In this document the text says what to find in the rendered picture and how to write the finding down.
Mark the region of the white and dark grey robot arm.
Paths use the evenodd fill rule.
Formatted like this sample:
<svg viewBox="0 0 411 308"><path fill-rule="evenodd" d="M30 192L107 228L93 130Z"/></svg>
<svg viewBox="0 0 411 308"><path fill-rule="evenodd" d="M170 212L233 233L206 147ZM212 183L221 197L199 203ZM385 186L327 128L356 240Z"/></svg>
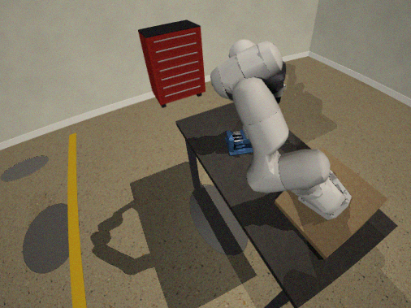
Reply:
<svg viewBox="0 0 411 308"><path fill-rule="evenodd" d="M275 100L283 96L285 76L286 63L277 46L269 41L255 45L239 40L210 79L221 97L234 102L252 145L253 160L246 172L252 190L291 190L324 219L334 219L348 207L352 196L330 169L328 157L318 149L278 152L288 139L288 126Z"/></svg>

